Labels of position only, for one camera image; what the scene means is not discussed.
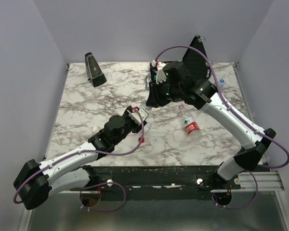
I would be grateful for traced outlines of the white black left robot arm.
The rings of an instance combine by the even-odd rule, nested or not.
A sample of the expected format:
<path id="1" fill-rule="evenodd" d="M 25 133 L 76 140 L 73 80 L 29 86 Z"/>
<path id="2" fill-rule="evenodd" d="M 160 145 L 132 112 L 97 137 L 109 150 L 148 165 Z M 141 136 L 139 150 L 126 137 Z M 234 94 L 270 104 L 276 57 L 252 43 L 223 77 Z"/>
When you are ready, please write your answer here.
<path id="1" fill-rule="evenodd" d="M 97 178 L 88 173 L 86 164 L 107 155 L 125 156 L 134 153 L 144 139 L 148 116 L 146 110 L 128 106 L 123 115 L 111 116 L 103 129 L 76 149 L 39 163 L 35 159 L 25 162 L 13 183 L 16 190 L 13 202 L 32 210 L 43 204 L 51 194 L 77 188 L 94 189 Z M 138 132 L 141 133 L 140 140 L 132 150 L 114 152 L 115 146 L 130 133 Z"/>

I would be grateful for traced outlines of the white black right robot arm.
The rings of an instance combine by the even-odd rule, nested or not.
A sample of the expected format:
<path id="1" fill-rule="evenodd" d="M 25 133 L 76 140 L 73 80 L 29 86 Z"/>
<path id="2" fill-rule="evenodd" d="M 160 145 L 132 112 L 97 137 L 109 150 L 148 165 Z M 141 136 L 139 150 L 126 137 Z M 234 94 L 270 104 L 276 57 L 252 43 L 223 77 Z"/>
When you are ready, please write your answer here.
<path id="1" fill-rule="evenodd" d="M 194 79 L 181 61 L 150 64 L 151 81 L 146 106 L 163 107 L 181 102 L 210 115 L 224 126 L 240 143 L 240 150 L 219 165 L 211 180 L 216 188 L 224 188 L 229 180 L 244 170 L 254 170 L 271 144 L 276 132 L 253 125 L 233 107 L 208 79 Z"/>

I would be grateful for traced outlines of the Pocari Sweat clear bottle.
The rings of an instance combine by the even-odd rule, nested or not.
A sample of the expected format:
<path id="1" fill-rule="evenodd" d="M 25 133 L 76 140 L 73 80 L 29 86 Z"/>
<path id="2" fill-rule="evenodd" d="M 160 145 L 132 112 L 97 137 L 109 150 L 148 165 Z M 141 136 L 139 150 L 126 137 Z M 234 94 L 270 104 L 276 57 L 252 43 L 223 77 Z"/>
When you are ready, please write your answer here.
<path id="1" fill-rule="evenodd" d="M 224 86 L 225 86 L 225 80 L 224 79 L 219 79 L 218 80 L 218 86 L 219 86 L 219 88 L 221 89 L 221 90 L 223 90 L 224 89 Z"/>

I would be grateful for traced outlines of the clear unlabelled plastic bottle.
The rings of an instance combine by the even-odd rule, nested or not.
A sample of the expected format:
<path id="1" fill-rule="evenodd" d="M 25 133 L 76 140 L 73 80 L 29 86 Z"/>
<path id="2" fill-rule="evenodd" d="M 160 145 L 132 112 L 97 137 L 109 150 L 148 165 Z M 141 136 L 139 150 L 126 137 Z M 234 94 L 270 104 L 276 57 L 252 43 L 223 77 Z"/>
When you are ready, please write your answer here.
<path id="1" fill-rule="evenodd" d="M 146 111 L 150 111 L 150 110 L 152 109 L 152 107 L 147 106 L 146 104 L 144 104 L 144 109 L 145 109 Z"/>

